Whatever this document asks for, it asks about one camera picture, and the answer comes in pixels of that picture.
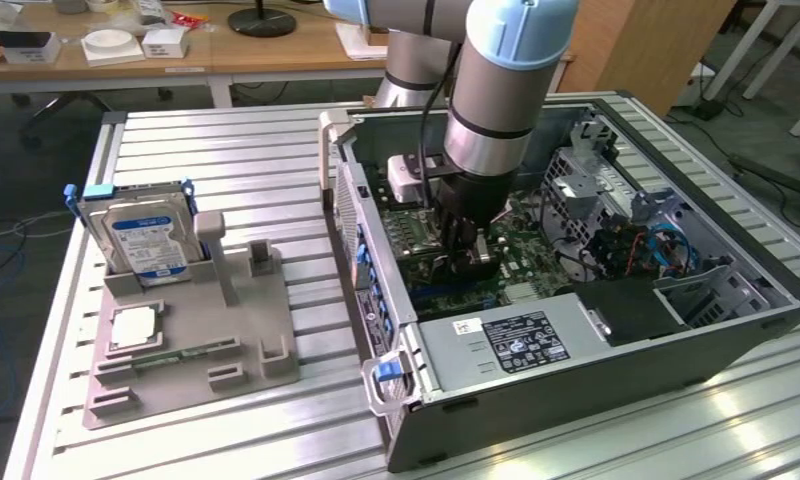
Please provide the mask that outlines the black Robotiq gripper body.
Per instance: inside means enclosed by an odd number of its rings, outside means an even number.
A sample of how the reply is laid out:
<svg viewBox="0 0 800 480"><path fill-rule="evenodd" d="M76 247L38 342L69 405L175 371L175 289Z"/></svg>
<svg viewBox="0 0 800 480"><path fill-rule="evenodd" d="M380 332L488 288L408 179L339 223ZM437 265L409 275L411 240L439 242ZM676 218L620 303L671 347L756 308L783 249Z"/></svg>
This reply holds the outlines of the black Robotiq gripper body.
<svg viewBox="0 0 800 480"><path fill-rule="evenodd" d="M441 225L453 220L488 226L504 208L511 174L480 176L460 171L441 178L436 211Z"/></svg>

